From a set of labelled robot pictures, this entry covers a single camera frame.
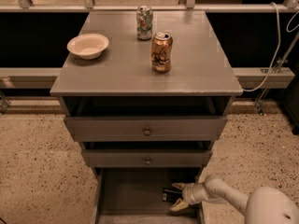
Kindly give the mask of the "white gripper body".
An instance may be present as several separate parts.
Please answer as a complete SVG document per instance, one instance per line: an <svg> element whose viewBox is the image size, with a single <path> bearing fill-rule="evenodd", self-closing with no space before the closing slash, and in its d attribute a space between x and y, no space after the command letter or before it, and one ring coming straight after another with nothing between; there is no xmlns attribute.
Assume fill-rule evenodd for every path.
<svg viewBox="0 0 299 224"><path fill-rule="evenodd" d="M183 200L188 204L197 204L206 197L206 189L202 183L188 183L182 189Z"/></svg>

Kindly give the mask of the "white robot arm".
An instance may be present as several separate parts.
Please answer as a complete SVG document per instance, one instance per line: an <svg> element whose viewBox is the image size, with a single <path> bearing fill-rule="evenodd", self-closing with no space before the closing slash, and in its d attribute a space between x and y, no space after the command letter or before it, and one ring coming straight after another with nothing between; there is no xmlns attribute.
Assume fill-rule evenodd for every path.
<svg viewBox="0 0 299 224"><path fill-rule="evenodd" d="M182 191L182 197L170 207L171 211L201 202L226 201L244 216L244 224L299 224L299 208L279 189L259 187L247 195L216 175L207 176L204 182L173 183L172 186Z"/></svg>

